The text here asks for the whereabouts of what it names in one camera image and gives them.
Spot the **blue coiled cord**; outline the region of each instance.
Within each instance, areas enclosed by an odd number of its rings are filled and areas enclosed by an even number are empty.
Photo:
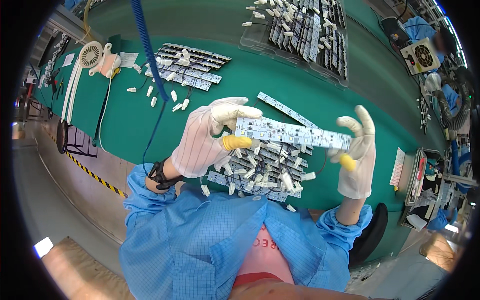
[[[156,121],[155,127],[152,132],[152,136],[150,137],[150,141],[148,142],[147,148],[145,149],[144,156],[143,156],[143,167],[144,167],[145,175],[148,176],[148,173],[145,169],[145,156],[147,154],[148,148],[150,148],[150,145],[152,144],[153,137],[155,136],[158,125],[160,124],[160,120],[162,119],[163,112],[165,111],[165,106],[167,102],[170,100],[170,97],[167,96],[167,93],[163,88],[162,79],[160,78],[160,74],[158,74],[158,69],[156,68],[156,61],[153,56],[152,44],[150,43],[150,37],[148,36],[147,27],[145,25],[145,18],[144,18],[144,11],[142,9],[142,4],[140,0],[131,0],[131,4],[132,4],[133,14],[135,15],[135,22],[137,23],[138,33],[140,34],[140,40],[142,41],[142,44],[145,50],[145,55],[147,56],[147,61],[150,64],[150,69],[152,70],[153,78],[155,78],[155,83],[164,101],[162,110],[160,112],[160,115],[158,116],[158,120]]]

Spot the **left hand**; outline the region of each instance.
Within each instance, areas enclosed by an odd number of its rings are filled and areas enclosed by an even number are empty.
[[[205,175],[209,166],[227,163],[231,150],[250,147],[252,141],[246,137],[212,137],[220,134],[224,126],[235,131],[238,117],[259,119],[263,115],[257,108],[243,106],[247,102],[245,97],[229,97],[194,110],[180,145],[172,153],[173,167],[187,178],[197,178]]]

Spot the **white cable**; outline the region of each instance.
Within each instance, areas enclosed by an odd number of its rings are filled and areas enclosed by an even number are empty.
[[[82,70],[83,70],[83,67],[79,65],[77,69],[77,75],[75,77],[75,81],[73,82],[73,86],[72,86],[72,94],[70,95],[70,105],[68,106],[68,115],[67,115],[67,124],[69,125],[72,122],[73,105],[75,103],[75,96],[77,95],[78,82],[80,81]]]
[[[75,75],[77,74],[77,68],[79,65],[80,65],[80,62],[77,57],[77,60],[75,61],[75,65],[73,66],[72,74],[70,75],[70,80],[68,81],[67,93],[65,94],[65,101],[63,102],[63,110],[61,113],[62,123],[63,123],[63,120],[65,120],[65,113],[67,112],[68,100],[70,99],[70,91],[72,90],[72,84],[75,81]]]
[[[100,119],[100,129],[98,133],[98,140],[100,141],[100,148],[102,148],[103,151],[109,153],[107,150],[102,145],[102,123],[103,123],[103,117],[105,116],[105,112],[107,111],[107,105],[108,105],[108,98],[110,97],[110,88],[112,87],[112,77],[113,77],[113,65],[115,64],[115,61],[117,60],[118,54],[113,60],[112,63],[112,70],[110,71],[110,83],[108,84],[108,93],[107,93],[107,101],[105,102],[105,109],[103,110],[102,114],[102,119]]]

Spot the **paper document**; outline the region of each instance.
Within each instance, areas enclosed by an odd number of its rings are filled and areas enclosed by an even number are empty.
[[[398,186],[400,182],[400,175],[402,175],[403,162],[405,161],[405,152],[398,148],[396,152],[395,166],[390,179],[390,185]]]
[[[120,58],[121,58],[120,67],[133,68],[133,64],[137,60],[137,57],[138,57],[138,53],[120,52]]]
[[[72,64],[73,58],[75,57],[75,53],[69,54],[65,56],[65,61],[63,62],[62,67],[70,66]]]

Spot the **worker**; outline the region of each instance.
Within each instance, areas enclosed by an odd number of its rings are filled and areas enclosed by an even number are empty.
[[[445,228],[445,226],[453,225],[458,218],[458,209],[454,208],[447,208],[447,209],[439,209],[437,213],[437,217],[430,221],[427,226],[428,230],[432,231],[440,231]]]
[[[403,26],[413,43],[428,37],[435,47],[435,55],[440,63],[443,63],[446,55],[456,53],[455,37],[446,27],[436,31],[427,21],[418,16],[409,19]]]
[[[187,183],[176,195],[182,176],[201,178],[209,166],[227,163],[232,150],[252,144],[212,137],[224,125],[235,130],[237,117],[262,116],[243,106],[247,101],[225,98],[193,111],[171,157],[129,175],[120,264],[130,291],[138,299],[366,299],[342,293],[350,280],[348,251],[372,218],[364,203],[372,192],[375,126],[363,106],[355,108],[362,124],[337,119],[356,136],[348,151],[355,168],[341,168],[344,200],[316,223],[308,210],[291,212],[265,195],[202,194]],[[332,163],[345,155],[329,151]]]
[[[462,107],[462,100],[449,84],[442,86],[442,91],[444,92],[445,99],[450,106],[450,112],[452,112],[452,116],[454,117]]]

